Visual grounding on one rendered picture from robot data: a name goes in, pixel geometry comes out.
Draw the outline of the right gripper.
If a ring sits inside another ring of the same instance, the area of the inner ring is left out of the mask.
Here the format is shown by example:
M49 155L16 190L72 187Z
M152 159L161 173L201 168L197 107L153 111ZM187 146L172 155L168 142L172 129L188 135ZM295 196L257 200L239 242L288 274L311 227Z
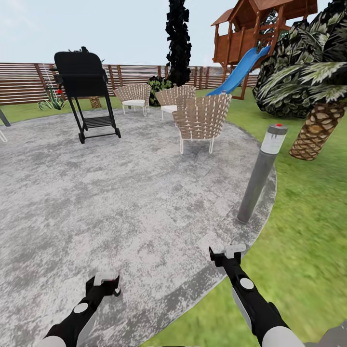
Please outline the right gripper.
M225 269L226 273L228 272L230 267L233 267L233 266L239 266L240 267L241 258L240 258L239 252L234 253L233 259L228 259L224 255L224 253L223 254L214 254L210 247L209 247L209 252L210 252L211 261L214 261L214 263L217 267L223 267Z

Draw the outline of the pesticide atomizer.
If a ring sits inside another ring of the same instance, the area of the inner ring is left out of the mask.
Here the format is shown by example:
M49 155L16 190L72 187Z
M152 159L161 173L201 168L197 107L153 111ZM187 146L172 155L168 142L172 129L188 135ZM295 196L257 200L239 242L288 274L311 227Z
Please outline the pesticide atomizer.
M118 297L120 294L121 294L121 291L120 291L120 287L115 289L115 291L113 292L114 296L115 297Z

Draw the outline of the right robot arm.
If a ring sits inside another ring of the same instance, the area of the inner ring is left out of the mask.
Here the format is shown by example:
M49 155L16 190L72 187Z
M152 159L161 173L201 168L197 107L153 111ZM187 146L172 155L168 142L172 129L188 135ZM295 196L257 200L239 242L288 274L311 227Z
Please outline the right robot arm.
M255 291L255 284L241 269L240 252L246 246L232 244L224 247L225 253L214 254L209 247L211 261L223 267L232 283L232 295L260 347L305 347L282 320L272 302L267 302Z

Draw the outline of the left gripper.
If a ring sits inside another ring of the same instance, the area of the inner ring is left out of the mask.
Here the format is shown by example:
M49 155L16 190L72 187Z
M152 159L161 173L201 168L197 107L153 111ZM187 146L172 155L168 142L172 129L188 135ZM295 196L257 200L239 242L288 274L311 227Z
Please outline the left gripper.
M94 280L89 280L86 283L86 296L91 293L97 293L100 296L100 301L103 300L104 296L112 296L115 289L119 286L119 278L115 280L104 280L100 286L94 286Z

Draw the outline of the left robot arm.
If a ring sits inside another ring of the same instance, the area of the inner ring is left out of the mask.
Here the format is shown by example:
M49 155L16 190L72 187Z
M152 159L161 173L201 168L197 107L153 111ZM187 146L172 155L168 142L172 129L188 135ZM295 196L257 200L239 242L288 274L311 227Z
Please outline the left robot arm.
M80 347L93 329L96 311L104 296L112 296L119 286L116 271L97 272L86 283L86 296L59 325L55 324L44 339L34 347Z

